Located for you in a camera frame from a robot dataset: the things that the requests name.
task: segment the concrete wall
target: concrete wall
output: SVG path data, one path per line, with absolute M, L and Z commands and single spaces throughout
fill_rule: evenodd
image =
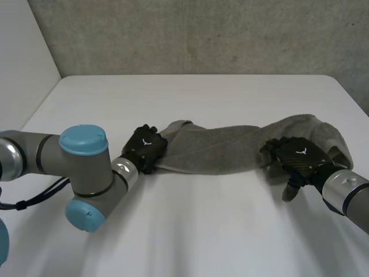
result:
M 62 76 L 327 74 L 369 113 L 368 0 L 28 1 Z

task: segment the white table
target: white table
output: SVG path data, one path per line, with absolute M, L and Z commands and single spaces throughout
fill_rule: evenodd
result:
M 24 130 L 61 133 L 93 123 L 111 157 L 143 123 L 265 126 L 311 113 L 340 130 L 369 177 L 369 118 L 327 76 L 78 76 L 63 79 Z M 28 199 L 54 177 L 2 184 L 2 201 Z M 0 276 L 368 276 L 369 236 L 330 212 L 314 188 L 289 203 L 258 171 L 145 177 L 94 234 L 64 216 L 71 188 L 25 211 L 1 212 L 10 232 Z

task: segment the towel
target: towel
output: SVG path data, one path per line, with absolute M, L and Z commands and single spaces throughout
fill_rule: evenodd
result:
M 205 129 L 188 120 L 175 121 L 160 132 L 168 140 L 156 167 L 191 174 L 231 174 L 266 166 L 260 148 L 282 137 L 304 137 L 348 169 L 353 161 L 346 142 L 332 125 L 314 115 L 294 115 L 265 127 L 230 126 Z

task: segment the blue cap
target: blue cap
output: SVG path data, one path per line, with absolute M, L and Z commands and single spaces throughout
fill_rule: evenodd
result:
M 5 263 L 9 253 L 9 233 L 3 221 L 0 219 L 0 265 Z
M 89 233 L 95 232 L 106 221 L 98 209 L 80 200 L 69 202 L 65 216 L 74 227 Z
M 96 125 L 77 125 L 66 129 L 59 139 L 60 146 L 68 153 L 93 156 L 108 148 L 105 131 Z

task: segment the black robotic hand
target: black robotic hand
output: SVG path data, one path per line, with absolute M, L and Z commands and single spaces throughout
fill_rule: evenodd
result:
M 157 133 L 157 129 L 145 124 L 138 127 L 122 149 L 122 158 L 134 163 L 137 170 L 150 174 L 156 161 L 165 153 L 168 141 Z
M 290 175 L 282 195 L 285 202 L 294 199 L 302 186 L 311 184 L 311 177 L 319 166 L 333 165 L 328 155 L 306 138 L 269 140 L 260 149 L 260 153 L 270 162 L 278 161 Z

